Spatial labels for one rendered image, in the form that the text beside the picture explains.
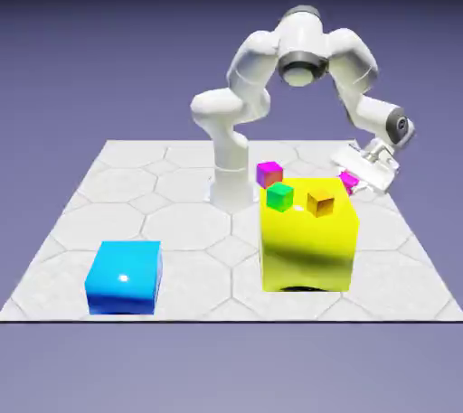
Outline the small green cube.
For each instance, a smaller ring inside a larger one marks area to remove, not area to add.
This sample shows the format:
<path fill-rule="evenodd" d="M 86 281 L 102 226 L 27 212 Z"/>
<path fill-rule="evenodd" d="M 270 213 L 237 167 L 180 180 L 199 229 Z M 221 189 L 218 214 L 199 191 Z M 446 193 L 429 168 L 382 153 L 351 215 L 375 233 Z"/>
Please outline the small green cube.
<path fill-rule="evenodd" d="M 266 191 L 266 205 L 279 212 L 284 212 L 292 207 L 294 200 L 294 188 L 284 183 L 272 184 Z"/>

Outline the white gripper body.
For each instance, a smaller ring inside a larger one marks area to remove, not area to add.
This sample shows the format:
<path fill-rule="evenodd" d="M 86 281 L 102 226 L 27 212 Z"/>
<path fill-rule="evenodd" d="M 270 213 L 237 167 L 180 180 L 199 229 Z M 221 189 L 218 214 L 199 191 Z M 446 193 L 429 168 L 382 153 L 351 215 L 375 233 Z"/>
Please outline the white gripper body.
<path fill-rule="evenodd" d="M 332 154 L 331 160 L 380 193 L 389 190 L 400 170 L 392 148 L 385 143 L 370 143 L 365 148 L 344 145 Z"/>

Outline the small orange cube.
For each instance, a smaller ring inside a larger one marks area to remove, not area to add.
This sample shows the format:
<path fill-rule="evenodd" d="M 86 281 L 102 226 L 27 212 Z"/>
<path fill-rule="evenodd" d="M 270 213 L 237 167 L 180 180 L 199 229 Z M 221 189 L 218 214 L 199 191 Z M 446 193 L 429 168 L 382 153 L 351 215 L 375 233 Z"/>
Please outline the small orange cube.
<path fill-rule="evenodd" d="M 316 218 L 330 215 L 334 211 L 335 196 L 324 189 L 313 189 L 307 193 L 307 210 Z"/>

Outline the small magenta cube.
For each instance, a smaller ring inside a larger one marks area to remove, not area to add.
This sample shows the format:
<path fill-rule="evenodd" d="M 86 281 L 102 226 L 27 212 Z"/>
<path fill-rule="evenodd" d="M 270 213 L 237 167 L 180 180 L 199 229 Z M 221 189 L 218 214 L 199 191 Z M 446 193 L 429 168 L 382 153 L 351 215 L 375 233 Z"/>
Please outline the small magenta cube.
<path fill-rule="evenodd" d="M 342 171 L 340 174 L 339 174 L 339 178 L 340 180 L 342 181 L 347 193 L 349 195 L 352 195 L 356 189 L 356 187 L 358 186 L 358 184 L 360 183 L 359 179 L 357 177 L 355 177 L 354 175 L 350 174 L 349 172 L 347 171 Z"/>

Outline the large blue box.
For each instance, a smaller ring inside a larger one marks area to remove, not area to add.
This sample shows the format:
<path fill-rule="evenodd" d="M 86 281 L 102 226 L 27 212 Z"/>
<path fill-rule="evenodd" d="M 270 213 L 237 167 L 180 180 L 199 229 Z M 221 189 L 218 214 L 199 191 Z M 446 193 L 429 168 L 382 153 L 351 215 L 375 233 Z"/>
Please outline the large blue box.
<path fill-rule="evenodd" d="M 84 287 L 91 314 L 153 314 L 163 272 L 159 241 L 103 241 Z"/>

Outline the large yellow box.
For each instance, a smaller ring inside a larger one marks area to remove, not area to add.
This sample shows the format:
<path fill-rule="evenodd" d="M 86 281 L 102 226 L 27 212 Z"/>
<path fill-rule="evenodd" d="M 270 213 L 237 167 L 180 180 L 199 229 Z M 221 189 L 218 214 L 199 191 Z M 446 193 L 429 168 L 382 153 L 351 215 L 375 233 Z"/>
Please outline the large yellow box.
<path fill-rule="evenodd" d="M 285 178 L 293 202 L 285 211 L 268 206 L 274 187 L 260 189 L 260 271 L 262 288 L 279 292 L 313 288 L 345 292 L 351 285 L 359 219 L 338 177 Z M 325 191 L 333 210 L 316 216 L 307 197 Z"/>

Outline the small purple cube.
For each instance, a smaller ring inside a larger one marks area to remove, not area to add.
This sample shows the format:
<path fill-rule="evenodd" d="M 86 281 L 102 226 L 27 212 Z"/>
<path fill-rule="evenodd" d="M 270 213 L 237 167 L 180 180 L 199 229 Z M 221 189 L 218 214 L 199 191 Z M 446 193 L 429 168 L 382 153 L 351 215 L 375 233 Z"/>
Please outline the small purple cube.
<path fill-rule="evenodd" d="M 267 189 L 274 183 L 283 180 L 283 168 L 275 161 L 262 162 L 256 166 L 256 182 Z"/>

